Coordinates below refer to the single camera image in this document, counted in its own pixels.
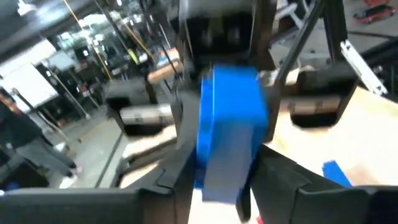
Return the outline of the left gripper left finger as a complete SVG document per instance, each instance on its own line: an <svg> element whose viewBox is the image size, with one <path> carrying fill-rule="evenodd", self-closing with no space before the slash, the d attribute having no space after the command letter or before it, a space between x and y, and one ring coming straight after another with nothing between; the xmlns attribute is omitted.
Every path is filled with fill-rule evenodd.
<svg viewBox="0 0 398 224"><path fill-rule="evenodd" d="M1 224L187 223L196 153L177 150L130 186L19 189L1 196Z"/></svg>

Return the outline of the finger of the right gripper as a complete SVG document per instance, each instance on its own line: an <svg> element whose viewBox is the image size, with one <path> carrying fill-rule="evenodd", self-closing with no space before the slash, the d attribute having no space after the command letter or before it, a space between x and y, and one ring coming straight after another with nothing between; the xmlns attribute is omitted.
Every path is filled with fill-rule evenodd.
<svg viewBox="0 0 398 224"><path fill-rule="evenodd" d="M268 107L268 127L264 142L272 141L279 114L280 91L276 82L277 75L278 70L263 70L259 72L259 83L261 84L262 94Z"/></svg>
<svg viewBox="0 0 398 224"><path fill-rule="evenodd" d="M199 95L192 91L180 94L182 102L182 120L177 134L177 146L185 143L195 145L198 132Z"/></svg>

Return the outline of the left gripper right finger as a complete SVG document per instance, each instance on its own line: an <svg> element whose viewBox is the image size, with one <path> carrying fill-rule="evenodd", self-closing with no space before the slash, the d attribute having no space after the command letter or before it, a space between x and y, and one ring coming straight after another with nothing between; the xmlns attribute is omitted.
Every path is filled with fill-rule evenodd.
<svg viewBox="0 0 398 224"><path fill-rule="evenodd" d="M251 217L256 199L264 223L397 223L397 187L347 188L262 145L243 193L239 219Z"/></svg>

